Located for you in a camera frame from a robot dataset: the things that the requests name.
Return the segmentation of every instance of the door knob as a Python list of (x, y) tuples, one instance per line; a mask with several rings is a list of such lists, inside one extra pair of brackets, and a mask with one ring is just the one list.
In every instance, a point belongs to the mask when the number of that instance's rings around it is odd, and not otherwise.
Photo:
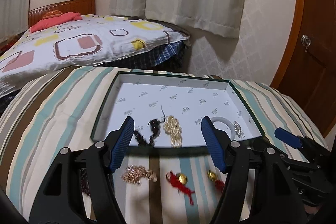
[(307, 51), (308, 51), (308, 47), (309, 47), (310, 44), (311, 44), (311, 40), (310, 40), (309, 36), (307, 36), (307, 35), (304, 34), (304, 35), (301, 37), (301, 43), (302, 43), (302, 45), (306, 48), (305, 52), (307, 52)]

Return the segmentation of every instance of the bolt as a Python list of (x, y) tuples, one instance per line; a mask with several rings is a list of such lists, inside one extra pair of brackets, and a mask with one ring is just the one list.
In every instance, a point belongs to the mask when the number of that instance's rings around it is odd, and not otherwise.
[(237, 142), (237, 141), (232, 141), (232, 142), (231, 142), (231, 146), (237, 148), (237, 147), (240, 146), (240, 143)]
[(62, 155), (65, 155), (66, 153), (68, 153), (69, 152), (69, 148), (67, 148), (67, 147), (63, 147), (61, 150), (60, 150), (60, 153), (62, 154)]
[(267, 151), (268, 154), (274, 154), (275, 153), (275, 150), (273, 148), (271, 148), (271, 147), (268, 147), (266, 149), (266, 151)]
[(103, 141), (98, 141), (98, 142), (95, 143), (94, 146), (97, 147), (97, 148), (102, 148), (104, 145), (105, 145), (105, 144), (104, 144)]

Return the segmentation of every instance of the pink pillow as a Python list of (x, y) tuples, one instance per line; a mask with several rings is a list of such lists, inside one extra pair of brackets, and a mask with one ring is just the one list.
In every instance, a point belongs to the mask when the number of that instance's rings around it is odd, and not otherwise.
[(42, 31), (44, 29), (60, 25), (66, 22), (69, 22), (71, 20), (82, 20), (80, 13), (65, 13), (59, 17), (52, 17), (47, 19), (41, 19), (38, 23), (36, 23), (34, 26), (30, 27), (30, 33)]

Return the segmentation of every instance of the gold bell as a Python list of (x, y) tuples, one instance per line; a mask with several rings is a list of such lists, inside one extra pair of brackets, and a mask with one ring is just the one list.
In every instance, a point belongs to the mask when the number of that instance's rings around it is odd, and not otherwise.
[(187, 184), (188, 178), (187, 178), (187, 176), (185, 174), (183, 174), (183, 173), (177, 173), (176, 177), (179, 180), (179, 182), (182, 183), (183, 185)]
[(212, 181), (217, 180), (217, 174), (215, 172), (212, 172), (211, 170), (209, 170), (207, 174), (208, 174), (209, 180), (212, 180)]

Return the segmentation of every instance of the white box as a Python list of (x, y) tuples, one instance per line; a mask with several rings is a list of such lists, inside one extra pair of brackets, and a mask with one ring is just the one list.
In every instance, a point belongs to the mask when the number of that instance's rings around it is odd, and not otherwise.
[[(93, 140), (104, 140), (111, 131), (120, 128), (127, 116), (134, 119), (137, 129), (148, 141), (152, 134), (149, 121), (172, 115), (179, 120), (182, 128), (182, 147), (205, 146), (201, 132), (204, 116), (224, 117), (237, 121), (244, 134), (235, 135), (243, 141), (264, 135), (251, 109), (240, 93), (228, 80), (197, 78), (191, 76), (151, 74), (140, 72), (119, 72), (110, 92), (105, 98), (96, 125), (91, 135)], [(171, 147), (170, 136), (163, 130), (155, 140), (155, 147)], [(214, 122), (217, 129), (227, 132), (229, 127)], [(130, 146), (137, 146), (132, 138)]]

